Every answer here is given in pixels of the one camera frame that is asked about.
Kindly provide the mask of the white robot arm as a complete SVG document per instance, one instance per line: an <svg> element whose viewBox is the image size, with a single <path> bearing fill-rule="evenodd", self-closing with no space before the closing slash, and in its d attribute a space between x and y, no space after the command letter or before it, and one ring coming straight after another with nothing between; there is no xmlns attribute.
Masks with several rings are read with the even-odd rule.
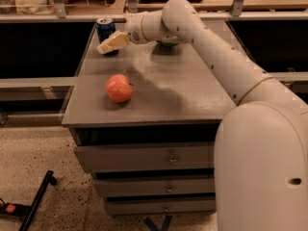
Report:
<svg viewBox="0 0 308 231"><path fill-rule="evenodd" d="M206 27L187 0L127 14L97 50L151 40L190 44L235 104L215 139L218 231L308 231L306 103Z"/></svg>

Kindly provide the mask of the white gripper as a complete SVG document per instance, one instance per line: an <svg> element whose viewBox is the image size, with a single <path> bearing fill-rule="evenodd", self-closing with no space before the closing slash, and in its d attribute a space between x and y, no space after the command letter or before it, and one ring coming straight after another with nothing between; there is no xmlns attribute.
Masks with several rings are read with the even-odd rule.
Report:
<svg viewBox="0 0 308 231"><path fill-rule="evenodd" d="M100 54L107 54L123 47L126 47L130 40L135 44L142 43L143 35L141 30L142 13L127 13L125 15L125 32L115 31L107 39L104 39L97 47Z"/></svg>

